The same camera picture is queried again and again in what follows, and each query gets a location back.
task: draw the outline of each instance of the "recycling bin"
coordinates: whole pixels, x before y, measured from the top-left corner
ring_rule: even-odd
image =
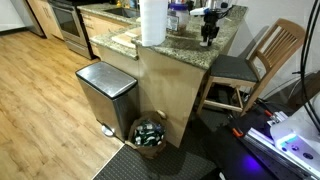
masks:
[[[76,76],[104,133],[127,140],[140,116],[137,80],[102,61],[78,70]]]

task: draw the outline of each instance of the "oven handle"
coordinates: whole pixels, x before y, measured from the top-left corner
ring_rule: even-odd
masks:
[[[51,7],[59,9],[59,10],[64,11],[64,12],[69,12],[69,13],[72,13],[72,11],[74,11],[74,9],[72,9],[72,8],[67,8],[67,7],[61,8],[61,7],[55,6],[53,4],[51,4]]]

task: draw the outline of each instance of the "baseboard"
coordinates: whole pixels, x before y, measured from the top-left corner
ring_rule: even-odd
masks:
[[[0,31],[0,36],[23,32],[23,31],[28,31],[28,29],[26,27],[22,27],[22,28],[10,29],[10,30],[6,30],[6,31]]]

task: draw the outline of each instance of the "trash can lid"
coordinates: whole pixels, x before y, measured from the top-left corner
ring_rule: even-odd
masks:
[[[111,99],[137,84],[137,80],[130,75],[102,61],[78,70],[76,75]]]

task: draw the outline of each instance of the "oven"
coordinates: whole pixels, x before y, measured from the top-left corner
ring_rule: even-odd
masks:
[[[88,59],[92,59],[92,50],[85,29],[81,25],[81,16],[76,5],[68,2],[70,1],[49,0],[67,47]]]

